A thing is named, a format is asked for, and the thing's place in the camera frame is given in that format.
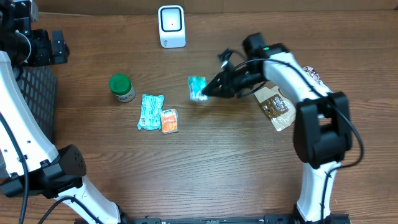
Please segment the long teal wipes pack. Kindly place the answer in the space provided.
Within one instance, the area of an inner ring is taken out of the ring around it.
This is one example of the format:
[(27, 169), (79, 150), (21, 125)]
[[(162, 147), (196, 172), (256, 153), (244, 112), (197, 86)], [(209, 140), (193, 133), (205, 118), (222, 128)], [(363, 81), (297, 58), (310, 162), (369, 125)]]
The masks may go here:
[(142, 95), (141, 115), (137, 124), (138, 130), (148, 131), (161, 129), (161, 112), (164, 95)]

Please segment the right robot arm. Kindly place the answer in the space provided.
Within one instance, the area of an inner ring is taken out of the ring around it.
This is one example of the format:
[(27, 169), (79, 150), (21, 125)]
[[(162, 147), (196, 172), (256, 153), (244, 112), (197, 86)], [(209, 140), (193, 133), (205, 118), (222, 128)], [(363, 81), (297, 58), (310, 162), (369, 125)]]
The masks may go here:
[(233, 65), (232, 49), (219, 54), (222, 71), (201, 92), (242, 98), (245, 89), (255, 93), (272, 82), (295, 107), (293, 144), (303, 162), (300, 197), (293, 214), (266, 215), (265, 223), (349, 223), (348, 215), (335, 215), (330, 210), (336, 173), (352, 147), (347, 96), (315, 81), (284, 44), (267, 45), (262, 35), (255, 33), (242, 45), (244, 61)]

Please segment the teal tissue pack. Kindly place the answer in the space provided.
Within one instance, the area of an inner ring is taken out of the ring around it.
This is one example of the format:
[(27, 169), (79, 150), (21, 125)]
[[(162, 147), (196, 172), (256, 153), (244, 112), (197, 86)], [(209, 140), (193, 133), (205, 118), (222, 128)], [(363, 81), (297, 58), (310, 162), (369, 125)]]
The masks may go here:
[(207, 86), (205, 77), (188, 77), (188, 89), (190, 100), (207, 101), (208, 96), (202, 93), (204, 87)]

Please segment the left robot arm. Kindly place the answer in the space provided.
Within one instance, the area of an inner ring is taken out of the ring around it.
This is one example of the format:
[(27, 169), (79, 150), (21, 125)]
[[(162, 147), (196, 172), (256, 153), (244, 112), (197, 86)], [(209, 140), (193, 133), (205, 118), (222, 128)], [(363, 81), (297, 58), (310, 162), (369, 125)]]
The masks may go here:
[(43, 195), (64, 203), (82, 223), (128, 223), (89, 180), (79, 149), (53, 144), (57, 82), (51, 65), (70, 54), (60, 30), (33, 30), (33, 1), (1, 1), (1, 166), (7, 197)]

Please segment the brown white snack bag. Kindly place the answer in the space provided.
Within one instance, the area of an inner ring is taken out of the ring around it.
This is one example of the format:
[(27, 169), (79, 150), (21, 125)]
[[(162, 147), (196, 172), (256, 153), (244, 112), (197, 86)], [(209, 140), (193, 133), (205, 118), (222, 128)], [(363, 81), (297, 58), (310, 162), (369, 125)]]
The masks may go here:
[(277, 131), (287, 128), (295, 121), (294, 104), (284, 96), (278, 86), (261, 88), (255, 92), (254, 97)]

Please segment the green capped plastic bottle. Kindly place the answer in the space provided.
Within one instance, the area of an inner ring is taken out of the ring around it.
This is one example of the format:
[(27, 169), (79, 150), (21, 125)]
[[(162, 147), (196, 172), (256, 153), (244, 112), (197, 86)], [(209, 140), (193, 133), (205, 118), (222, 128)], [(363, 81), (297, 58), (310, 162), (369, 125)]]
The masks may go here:
[(109, 80), (109, 89), (120, 102), (130, 102), (136, 92), (130, 78), (122, 73), (114, 74)]

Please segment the orange tissue pack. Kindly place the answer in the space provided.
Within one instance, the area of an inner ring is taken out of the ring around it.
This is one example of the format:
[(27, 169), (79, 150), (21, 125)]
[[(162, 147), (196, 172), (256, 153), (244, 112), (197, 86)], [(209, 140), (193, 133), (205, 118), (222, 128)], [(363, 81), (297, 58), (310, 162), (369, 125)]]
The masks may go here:
[(160, 117), (163, 134), (178, 132), (178, 112), (176, 109), (163, 110)]

